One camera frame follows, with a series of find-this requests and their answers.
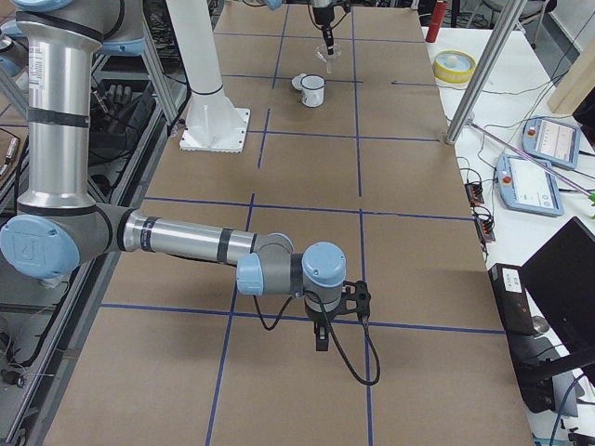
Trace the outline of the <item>white enamel lid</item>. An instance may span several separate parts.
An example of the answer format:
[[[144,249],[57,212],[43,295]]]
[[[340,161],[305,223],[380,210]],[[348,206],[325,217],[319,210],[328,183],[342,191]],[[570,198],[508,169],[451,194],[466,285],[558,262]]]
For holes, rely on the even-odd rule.
[[[306,73],[300,73],[291,80],[291,85],[294,89],[296,89],[296,91],[301,92],[303,90],[302,79],[305,76],[306,76]]]

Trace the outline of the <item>white enamel mug blue rim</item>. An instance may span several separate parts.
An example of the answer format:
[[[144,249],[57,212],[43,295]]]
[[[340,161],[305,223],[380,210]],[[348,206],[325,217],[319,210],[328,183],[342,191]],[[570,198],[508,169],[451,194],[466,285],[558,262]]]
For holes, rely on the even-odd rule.
[[[325,79],[317,74],[306,74],[300,81],[301,102],[310,108],[317,108],[324,102]]]

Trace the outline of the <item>red bottle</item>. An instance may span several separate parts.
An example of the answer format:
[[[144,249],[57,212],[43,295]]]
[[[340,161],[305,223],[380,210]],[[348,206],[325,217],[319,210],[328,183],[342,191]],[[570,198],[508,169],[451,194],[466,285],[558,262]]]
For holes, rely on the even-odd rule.
[[[430,26],[425,37],[427,43],[434,43],[436,41],[439,30],[442,27],[447,7],[448,2],[446,0],[439,0],[436,2],[430,17]]]

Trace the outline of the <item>yellow tape roll with bowl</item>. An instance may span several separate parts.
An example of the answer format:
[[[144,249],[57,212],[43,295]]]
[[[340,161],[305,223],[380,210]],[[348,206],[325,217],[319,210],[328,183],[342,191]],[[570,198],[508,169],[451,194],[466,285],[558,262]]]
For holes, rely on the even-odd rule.
[[[467,83],[476,66],[474,57],[458,50],[441,51],[432,63],[434,76],[440,81],[454,85]]]

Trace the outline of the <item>teach pendant near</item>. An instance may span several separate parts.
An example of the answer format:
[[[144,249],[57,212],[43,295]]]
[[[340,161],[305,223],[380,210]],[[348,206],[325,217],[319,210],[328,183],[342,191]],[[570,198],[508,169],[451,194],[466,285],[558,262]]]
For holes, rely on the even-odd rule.
[[[564,208],[556,178],[522,158],[502,154],[496,163],[497,186],[511,210],[541,216],[562,216]]]

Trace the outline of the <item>teach pendant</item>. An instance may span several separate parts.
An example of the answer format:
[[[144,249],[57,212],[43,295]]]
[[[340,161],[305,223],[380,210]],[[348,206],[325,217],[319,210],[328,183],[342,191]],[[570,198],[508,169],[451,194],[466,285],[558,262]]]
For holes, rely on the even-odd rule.
[[[522,158],[502,154],[496,163],[497,186],[511,210],[541,216],[562,216],[564,208],[556,178]]]
[[[580,152],[579,129],[553,118],[537,116],[524,125],[522,147],[536,158],[574,170],[577,168]]]

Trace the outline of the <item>teach pendant far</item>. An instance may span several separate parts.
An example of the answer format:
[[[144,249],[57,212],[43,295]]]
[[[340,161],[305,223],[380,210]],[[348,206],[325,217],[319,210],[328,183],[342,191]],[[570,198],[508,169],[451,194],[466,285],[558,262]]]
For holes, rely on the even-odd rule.
[[[553,118],[537,116],[524,125],[522,147],[536,158],[574,170],[577,168],[580,152],[579,129]]]

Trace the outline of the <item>black laptop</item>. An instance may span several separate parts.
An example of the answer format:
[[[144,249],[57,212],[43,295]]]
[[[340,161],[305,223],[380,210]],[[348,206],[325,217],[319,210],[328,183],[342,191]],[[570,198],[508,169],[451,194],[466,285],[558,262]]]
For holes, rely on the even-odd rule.
[[[521,267],[529,295],[571,352],[594,346],[594,233],[568,220]]]

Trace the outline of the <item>grey metal frame post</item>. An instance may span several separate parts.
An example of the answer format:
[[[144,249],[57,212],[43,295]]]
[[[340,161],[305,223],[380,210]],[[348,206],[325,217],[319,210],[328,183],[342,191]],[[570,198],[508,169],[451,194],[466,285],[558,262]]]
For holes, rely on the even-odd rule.
[[[445,142],[454,145],[463,127],[467,124],[471,112],[478,101],[485,83],[509,39],[527,0],[509,1],[500,13],[495,28],[487,41],[469,85],[456,109],[454,117],[445,135]]]

